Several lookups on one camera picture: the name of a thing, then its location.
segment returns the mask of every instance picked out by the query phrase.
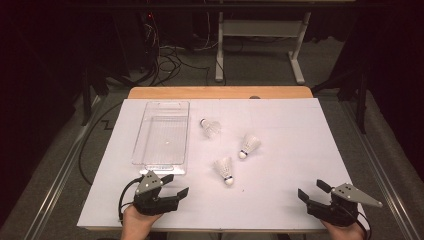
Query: human hand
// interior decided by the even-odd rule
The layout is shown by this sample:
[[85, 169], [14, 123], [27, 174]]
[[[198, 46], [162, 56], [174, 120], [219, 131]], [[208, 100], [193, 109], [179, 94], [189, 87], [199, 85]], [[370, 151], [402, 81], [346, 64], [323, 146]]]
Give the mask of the human hand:
[[153, 223], [162, 215], [143, 215], [130, 205], [124, 211], [121, 240], [144, 240], [149, 235]]
[[338, 227], [331, 223], [321, 220], [321, 223], [328, 229], [331, 239], [333, 240], [363, 240], [364, 231], [357, 223], [353, 223], [348, 227]]

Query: wire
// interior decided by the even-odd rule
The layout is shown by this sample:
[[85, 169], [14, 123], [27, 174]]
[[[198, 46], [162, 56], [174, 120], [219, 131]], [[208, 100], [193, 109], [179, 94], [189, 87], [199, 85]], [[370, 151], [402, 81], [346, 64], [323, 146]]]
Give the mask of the wire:
[[160, 46], [160, 41], [159, 41], [159, 31], [158, 31], [158, 26], [156, 25], [156, 21], [155, 21], [155, 17], [153, 16], [153, 13], [150, 13], [151, 14], [151, 17], [152, 17], [152, 20], [153, 20], [153, 25], [155, 26], [155, 36], [156, 36], [156, 38], [155, 38], [155, 40], [157, 40], [157, 46], [158, 46], [158, 58], [160, 57], [160, 49], [159, 49], [159, 46]]
[[201, 48], [201, 49], [196, 49], [197, 51], [201, 51], [201, 50], [207, 49], [208, 44], [209, 44], [209, 39], [210, 39], [210, 36], [211, 36], [211, 22], [210, 22], [209, 12], [206, 12], [206, 17], [208, 19], [208, 38], [206, 40], [205, 46], [203, 48]]
[[88, 180], [88, 178], [87, 178], [87, 176], [84, 174], [84, 171], [83, 171], [83, 169], [82, 169], [82, 153], [84, 152], [84, 148], [85, 148], [85, 146], [86, 146], [86, 144], [87, 144], [87, 141], [88, 141], [88, 139], [90, 138], [90, 136], [91, 136], [91, 133], [93, 132], [93, 130], [94, 130], [94, 128], [97, 126], [97, 124], [100, 122], [100, 120], [102, 120], [103, 119], [103, 117], [104, 116], [106, 116], [106, 114], [108, 114], [110, 111], [112, 111], [114, 108], [116, 108], [117, 106], [119, 106], [119, 105], [121, 105], [122, 104], [122, 102], [120, 102], [120, 103], [118, 103], [118, 104], [116, 104], [116, 105], [114, 105], [114, 106], [112, 106], [111, 108], [109, 108], [105, 113], [103, 113], [98, 119], [97, 119], [97, 121], [94, 123], [94, 125], [93, 125], [93, 127], [91, 127], [91, 129], [90, 129], [90, 131], [88, 132], [88, 135], [87, 135], [87, 137], [84, 139], [84, 142], [82, 143], [82, 147], [81, 147], [81, 151], [79, 152], [79, 155], [78, 155], [78, 169], [79, 169], [79, 172], [80, 172], [80, 174], [81, 174], [81, 176], [82, 176], [82, 178], [84, 179], [84, 181], [88, 184], [88, 185], [93, 185], [93, 183], [90, 181], [90, 180]]
[[359, 227], [362, 229], [362, 231], [364, 232], [364, 240], [369, 240], [371, 239], [371, 234], [372, 234], [372, 230], [371, 230], [371, 225], [370, 222], [368, 221], [368, 219], [359, 211], [357, 211], [357, 213], [361, 214], [361, 216], [367, 221], [368, 226], [370, 227], [370, 235], [367, 236], [367, 230], [365, 229], [364, 225], [358, 220], [357, 217], [354, 217], [352, 215], [351, 212], [349, 212], [346, 208], [344, 208], [343, 206], [337, 205], [340, 209], [342, 209], [344, 212], [346, 212], [352, 219], [355, 220], [355, 222], [359, 225]]
[[149, 69], [149, 71], [147, 72], [146, 75], [144, 75], [143, 77], [141, 77], [140, 79], [136, 80], [135, 82], [137, 84], [140, 84], [142, 82], [147, 81], [149, 78], [151, 78], [154, 74], [155, 74], [155, 65], [152, 65]]
[[221, 68], [224, 86], [227, 86], [227, 77], [225, 76], [224, 68], [221, 66], [221, 64], [219, 64], [218, 59], [216, 59], [216, 64], [218, 64], [219, 68]]
[[217, 45], [218, 45], [218, 41], [215, 42], [214, 44], [210, 45], [209, 47], [204, 47], [204, 48], [201, 48], [201, 49], [194, 49], [194, 51], [203, 51], [203, 50], [212, 49], [212, 48], [215, 48]]
[[[198, 69], [198, 70], [206, 70], [206, 75], [205, 75], [205, 81], [207, 81], [208, 75], [209, 75], [209, 70], [210, 67], [197, 67], [197, 66], [193, 66], [190, 65], [188, 63], [185, 63], [179, 56], [177, 53], [177, 47], [176, 46], [162, 46], [160, 47], [161, 49], [161, 59], [166, 59], [163, 60], [162, 62], [158, 63], [158, 70], [162, 71], [162, 72], [166, 72], [167, 76], [163, 79], [161, 79], [159, 76], [157, 78], [154, 79], [154, 81], [152, 81], [150, 83], [149, 86], [158, 86], [158, 85], [164, 85], [164, 83], [166, 81], [169, 81], [171, 79], [173, 79], [174, 77], [176, 77], [181, 69], [182, 66], [186, 66], [186, 67], [190, 67], [193, 69]], [[164, 50], [171, 50], [169, 53], [164, 53]], [[165, 68], [164, 65], [165, 64], [169, 64], [171, 63], [172, 67], [171, 68]]]
[[153, 84], [155, 83], [156, 79], [158, 78], [159, 75], [159, 64], [158, 64], [158, 60], [155, 59], [155, 76], [152, 78], [152, 81], [150, 82], [149, 86], [153, 86]]
[[146, 35], [146, 42], [148, 42], [148, 41], [149, 41], [150, 34], [153, 32], [153, 38], [152, 38], [152, 39], [153, 39], [153, 42], [152, 42], [152, 47], [154, 47], [154, 46], [155, 46], [155, 43], [156, 43], [157, 33], [156, 33], [155, 29], [154, 29], [152, 26], [150, 26], [149, 24], [145, 23], [145, 24], [144, 24], [144, 26], [145, 26], [145, 27], [147, 27], [147, 28], [149, 29], [149, 31], [148, 31], [148, 33], [147, 33], [147, 35]]
[[134, 183], [140, 183], [141, 180], [143, 180], [143, 178], [144, 176], [141, 176], [139, 178], [132, 180], [131, 182], [127, 184], [127, 186], [125, 186], [124, 190], [122, 190], [121, 197], [119, 197], [119, 203], [118, 203], [118, 216], [119, 216], [119, 221], [121, 222], [121, 224], [124, 221], [124, 214], [122, 213], [122, 208], [128, 204], [132, 204], [132, 202], [130, 202], [130, 203], [126, 203], [122, 205], [122, 201], [124, 200], [125, 193], [127, 192], [128, 188], [130, 188]]

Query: white table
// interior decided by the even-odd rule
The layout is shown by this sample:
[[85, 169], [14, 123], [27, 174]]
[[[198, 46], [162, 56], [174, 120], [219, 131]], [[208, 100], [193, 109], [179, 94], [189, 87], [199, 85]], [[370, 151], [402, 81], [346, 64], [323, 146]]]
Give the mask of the white table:
[[[145, 104], [152, 100], [125, 100], [78, 226], [121, 227], [118, 201], [125, 185], [140, 176], [131, 156]], [[330, 196], [315, 186], [316, 180], [332, 186], [351, 180], [317, 99], [186, 100], [191, 104], [187, 174], [175, 176], [160, 196], [175, 195], [185, 187], [190, 190], [178, 211], [165, 214], [153, 230], [324, 231], [319, 220], [306, 213], [298, 188], [311, 199], [329, 204]], [[202, 135], [201, 118], [221, 123], [219, 138]], [[240, 160], [241, 140], [248, 132], [257, 135], [262, 145]], [[233, 159], [232, 186], [226, 186], [212, 168], [214, 160], [225, 156]], [[128, 190], [124, 202], [132, 200], [135, 188], [136, 184]]]
[[[235, 2], [353, 2], [355, 0], [236, 0]], [[310, 12], [305, 12], [303, 19], [297, 21], [269, 21], [269, 20], [240, 20], [240, 19], [224, 19], [224, 14], [219, 13], [218, 18], [218, 51], [216, 55], [215, 80], [221, 82], [224, 80], [224, 36], [260, 36], [260, 37], [289, 37], [296, 38], [296, 45], [293, 51], [289, 51], [288, 58], [299, 85], [305, 84], [305, 79], [300, 69], [298, 56], [305, 37], [306, 29], [309, 24]]]

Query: white shuttlecock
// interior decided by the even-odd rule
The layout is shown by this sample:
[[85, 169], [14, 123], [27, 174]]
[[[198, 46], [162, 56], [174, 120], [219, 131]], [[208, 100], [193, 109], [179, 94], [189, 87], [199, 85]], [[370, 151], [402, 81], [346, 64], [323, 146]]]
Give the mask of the white shuttlecock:
[[261, 145], [261, 140], [259, 140], [259, 138], [251, 134], [246, 134], [246, 136], [244, 136], [243, 144], [239, 152], [239, 157], [241, 159], [245, 159], [247, 155], [249, 155], [249, 153], [257, 149], [260, 145]]
[[221, 132], [221, 124], [219, 122], [202, 119], [200, 120], [200, 126], [202, 126], [203, 132], [208, 138], [212, 138]]
[[234, 182], [231, 168], [231, 157], [222, 158], [214, 162], [214, 167], [218, 171], [219, 175], [224, 178], [224, 182], [227, 185], [231, 185]]

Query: clear plastic container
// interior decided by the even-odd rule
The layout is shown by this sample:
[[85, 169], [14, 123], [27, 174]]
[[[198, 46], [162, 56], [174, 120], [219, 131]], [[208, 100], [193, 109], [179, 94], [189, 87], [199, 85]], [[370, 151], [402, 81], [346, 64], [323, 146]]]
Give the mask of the clear plastic container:
[[141, 174], [185, 174], [189, 130], [189, 102], [148, 102], [144, 110], [132, 163]]

